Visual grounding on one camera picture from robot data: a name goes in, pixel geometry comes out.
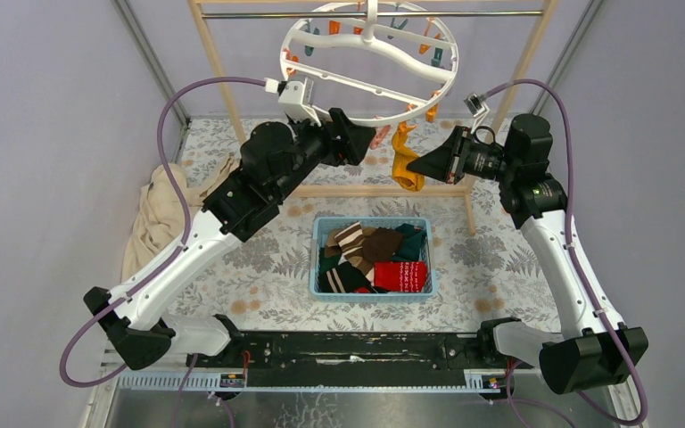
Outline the mustard yellow sock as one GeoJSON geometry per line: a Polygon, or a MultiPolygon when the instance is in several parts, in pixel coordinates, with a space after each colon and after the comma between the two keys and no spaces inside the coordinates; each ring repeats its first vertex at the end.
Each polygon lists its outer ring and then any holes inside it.
{"type": "Polygon", "coordinates": [[[392,162],[392,179],[402,189],[410,192],[419,192],[425,184],[425,176],[410,171],[410,162],[418,159],[418,155],[407,147],[409,133],[416,126],[410,126],[403,121],[398,126],[392,137],[392,149],[394,158],[392,162]]]}

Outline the white round clip hanger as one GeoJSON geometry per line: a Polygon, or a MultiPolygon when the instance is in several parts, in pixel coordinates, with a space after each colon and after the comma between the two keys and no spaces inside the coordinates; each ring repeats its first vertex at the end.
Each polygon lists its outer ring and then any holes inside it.
{"type": "Polygon", "coordinates": [[[434,113],[458,77],[460,49],[434,11],[407,2],[323,4],[287,30],[282,81],[313,80],[320,120],[331,108],[383,127],[434,113]]]}

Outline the dark teal sock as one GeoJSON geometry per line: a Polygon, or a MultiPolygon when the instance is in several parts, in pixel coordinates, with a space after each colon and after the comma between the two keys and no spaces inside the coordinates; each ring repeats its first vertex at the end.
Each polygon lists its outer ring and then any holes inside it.
{"type": "Polygon", "coordinates": [[[399,248],[390,258],[390,261],[409,262],[420,261],[422,247],[426,239],[426,231],[419,226],[401,224],[395,231],[402,234],[403,239],[399,248]]]}

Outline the dark brown sock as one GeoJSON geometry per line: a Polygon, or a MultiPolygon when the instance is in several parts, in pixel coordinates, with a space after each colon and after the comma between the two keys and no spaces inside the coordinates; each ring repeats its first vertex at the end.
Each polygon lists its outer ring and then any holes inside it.
{"type": "Polygon", "coordinates": [[[363,259],[372,263],[388,261],[402,239],[402,234],[394,229],[377,228],[362,244],[363,259]]]}

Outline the tan brown sock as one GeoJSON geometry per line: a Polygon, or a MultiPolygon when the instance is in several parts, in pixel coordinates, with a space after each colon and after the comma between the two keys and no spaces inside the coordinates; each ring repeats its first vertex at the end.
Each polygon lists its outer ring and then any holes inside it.
{"type": "Polygon", "coordinates": [[[341,256],[342,255],[342,249],[340,247],[340,244],[337,242],[335,237],[340,234],[342,230],[340,228],[333,229],[329,232],[327,239],[326,239],[326,244],[324,247],[324,257],[325,258],[332,258],[333,256],[341,256]]]}

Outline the light blue plastic basket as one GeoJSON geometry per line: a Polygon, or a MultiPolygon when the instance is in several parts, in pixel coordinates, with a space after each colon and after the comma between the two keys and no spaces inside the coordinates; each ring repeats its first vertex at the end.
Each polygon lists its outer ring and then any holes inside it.
{"type": "Polygon", "coordinates": [[[425,218],[317,218],[311,294],[329,302],[424,302],[438,292],[432,241],[425,218]]]}

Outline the dark green sock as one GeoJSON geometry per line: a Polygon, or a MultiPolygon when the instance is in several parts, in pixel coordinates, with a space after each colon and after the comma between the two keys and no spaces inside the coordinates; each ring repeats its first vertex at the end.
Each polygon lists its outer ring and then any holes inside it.
{"type": "Polygon", "coordinates": [[[326,256],[322,251],[318,260],[318,273],[323,275],[325,272],[336,268],[340,264],[341,254],[326,256]]]}

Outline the red patterned sock pair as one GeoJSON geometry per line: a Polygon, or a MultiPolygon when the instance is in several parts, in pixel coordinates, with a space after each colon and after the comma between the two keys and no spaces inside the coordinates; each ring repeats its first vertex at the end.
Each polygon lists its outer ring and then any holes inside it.
{"type": "Polygon", "coordinates": [[[418,293],[425,288],[427,266],[423,261],[377,262],[374,287],[387,292],[418,293]]]}

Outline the black sock with beige stripes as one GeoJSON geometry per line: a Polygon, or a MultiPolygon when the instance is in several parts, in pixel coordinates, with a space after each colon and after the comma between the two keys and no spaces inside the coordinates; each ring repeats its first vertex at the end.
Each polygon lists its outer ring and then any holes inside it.
{"type": "Polygon", "coordinates": [[[373,293],[371,282],[350,262],[328,269],[318,276],[322,293],[373,293]]]}

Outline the brown striped sock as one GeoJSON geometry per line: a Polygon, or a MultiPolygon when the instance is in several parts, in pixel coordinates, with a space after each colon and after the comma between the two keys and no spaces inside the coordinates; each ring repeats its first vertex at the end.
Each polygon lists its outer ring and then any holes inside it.
{"type": "Polygon", "coordinates": [[[353,223],[333,235],[333,238],[345,260],[358,269],[367,280],[372,281],[374,263],[364,258],[363,243],[366,237],[363,226],[359,222],[353,223]]]}

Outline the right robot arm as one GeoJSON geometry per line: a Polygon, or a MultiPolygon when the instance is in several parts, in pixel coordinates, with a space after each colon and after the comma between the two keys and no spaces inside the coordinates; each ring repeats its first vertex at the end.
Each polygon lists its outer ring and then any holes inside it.
{"type": "Polygon", "coordinates": [[[553,145],[549,122],[515,116],[504,144],[480,142],[473,129],[456,126],[436,149],[408,170],[446,184],[471,175],[499,186],[499,200],[536,256],[554,297],[559,335],[520,321],[490,322],[475,347],[485,366],[509,357],[536,366],[556,394],[624,383],[648,349],[640,327],[628,327],[594,275],[587,258],[572,256],[581,244],[564,187],[548,171],[553,145]]]}

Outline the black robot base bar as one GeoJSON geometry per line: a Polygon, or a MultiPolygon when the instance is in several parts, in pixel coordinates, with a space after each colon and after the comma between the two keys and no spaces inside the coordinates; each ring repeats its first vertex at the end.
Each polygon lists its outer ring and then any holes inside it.
{"type": "Polygon", "coordinates": [[[197,368],[234,369],[252,388],[477,389],[470,375],[503,376],[513,360],[475,333],[239,330],[220,317],[227,346],[187,356],[197,368]]]}

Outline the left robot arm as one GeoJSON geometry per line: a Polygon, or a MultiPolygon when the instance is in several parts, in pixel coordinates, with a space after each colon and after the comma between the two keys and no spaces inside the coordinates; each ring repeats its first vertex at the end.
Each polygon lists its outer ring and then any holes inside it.
{"type": "Polygon", "coordinates": [[[339,108],[329,114],[320,124],[256,126],[240,147],[238,167],[178,238],[126,283],[86,293],[84,302],[127,368],[147,368],[169,353],[209,356],[219,366],[240,358],[240,333],[226,317],[178,317],[167,308],[206,268],[274,219],[318,165],[363,161],[376,129],[353,123],[339,108]]]}

